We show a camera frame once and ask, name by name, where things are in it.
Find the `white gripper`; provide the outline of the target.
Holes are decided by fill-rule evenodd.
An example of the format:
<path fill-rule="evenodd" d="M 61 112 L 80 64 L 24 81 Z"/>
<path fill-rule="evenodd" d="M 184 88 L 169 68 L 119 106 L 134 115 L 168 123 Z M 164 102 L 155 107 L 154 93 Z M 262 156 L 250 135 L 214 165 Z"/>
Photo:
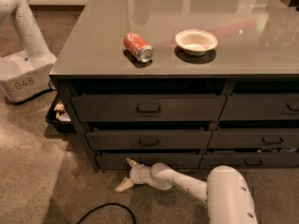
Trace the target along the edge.
<path fill-rule="evenodd" d="M 150 168 L 143 164 L 138 164 L 136 161 L 126 158 L 127 163 L 132 167 L 130 178 L 125 177 L 122 182 L 115 188 L 117 192 L 125 191 L 131 188 L 134 184 L 151 184 L 153 179 L 150 175 Z"/>

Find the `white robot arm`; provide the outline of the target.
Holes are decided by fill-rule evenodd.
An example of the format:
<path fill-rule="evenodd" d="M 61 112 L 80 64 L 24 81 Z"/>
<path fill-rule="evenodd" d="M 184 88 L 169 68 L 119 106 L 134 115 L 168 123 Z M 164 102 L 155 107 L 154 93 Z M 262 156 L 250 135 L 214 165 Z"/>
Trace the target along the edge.
<path fill-rule="evenodd" d="M 258 224 L 248 184 L 232 167 L 214 168 L 204 182 L 161 162 L 146 166 L 129 158 L 126 161 L 131 170 L 115 188 L 117 192 L 142 184 L 161 190 L 176 187 L 207 208 L 209 224 Z"/>

